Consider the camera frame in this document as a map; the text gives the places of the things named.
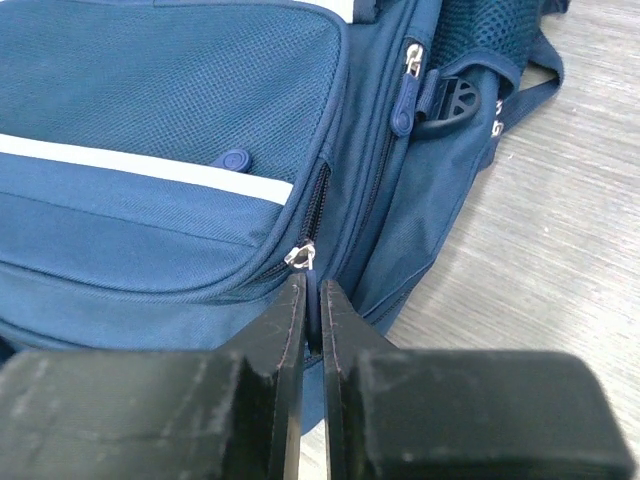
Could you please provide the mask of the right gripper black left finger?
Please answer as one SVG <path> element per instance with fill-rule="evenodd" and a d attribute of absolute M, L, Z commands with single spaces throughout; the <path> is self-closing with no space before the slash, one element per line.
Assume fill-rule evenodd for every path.
<path fill-rule="evenodd" d="M 26 352 L 1 372 L 5 479 L 294 479 L 306 279 L 212 351 Z"/>

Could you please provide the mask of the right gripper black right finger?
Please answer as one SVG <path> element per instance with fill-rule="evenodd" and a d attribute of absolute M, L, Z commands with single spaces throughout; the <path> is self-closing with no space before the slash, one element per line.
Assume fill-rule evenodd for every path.
<path fill-rule="evenodd" d="M 604 391 L 557 351 L 402 349 L 321 293 L 332 479 L 630 479 Z"/>

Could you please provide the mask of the blue student backpack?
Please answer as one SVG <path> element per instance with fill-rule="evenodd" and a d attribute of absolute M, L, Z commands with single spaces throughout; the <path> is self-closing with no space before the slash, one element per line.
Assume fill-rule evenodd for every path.
<path fill-rule="evenodd" d="M 502 134 L 563 64 L 565 1 L 5 1 L 1 354 L 206 350 L 307 277 L 386 331 Z"/>

